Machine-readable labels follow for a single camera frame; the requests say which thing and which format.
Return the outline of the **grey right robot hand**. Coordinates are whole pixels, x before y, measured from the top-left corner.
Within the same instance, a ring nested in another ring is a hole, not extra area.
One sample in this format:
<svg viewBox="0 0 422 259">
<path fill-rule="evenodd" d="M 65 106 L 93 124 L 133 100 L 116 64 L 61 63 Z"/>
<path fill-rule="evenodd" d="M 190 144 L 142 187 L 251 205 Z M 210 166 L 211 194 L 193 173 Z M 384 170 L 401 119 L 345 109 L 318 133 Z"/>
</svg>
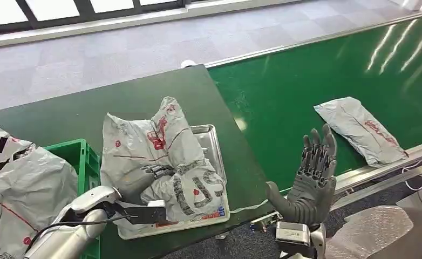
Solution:
<svg viewBox="0 0 422 259">
<path fill-rule="evenodd" d="M 276 183 L 266 182 L 268 201 L 287 222 L 315 227 L 328 217 L 337 183 L 337 144 L 328 124 L 322 133 L 313 128 L 303 136 L 300 165 L 287 197 Z"/>
</svg>

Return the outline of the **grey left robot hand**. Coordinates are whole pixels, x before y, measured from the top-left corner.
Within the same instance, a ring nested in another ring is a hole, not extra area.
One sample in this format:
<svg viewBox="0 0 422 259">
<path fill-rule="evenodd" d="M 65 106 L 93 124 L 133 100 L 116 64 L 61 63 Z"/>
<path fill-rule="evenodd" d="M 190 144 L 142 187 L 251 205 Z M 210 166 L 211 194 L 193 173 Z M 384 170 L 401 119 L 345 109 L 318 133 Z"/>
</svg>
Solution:
<svg viewBox="0 0 422 259">
<path fill-rule="evenodd" d="M 155 180 L 174 174 L 175 169 L 169 165 L 145 165 L 126 173 L 117 181 L 115 186 L 120 192 L 123 202 L 143 205 L 141 193 L 151 186 Z"/>
</svg>

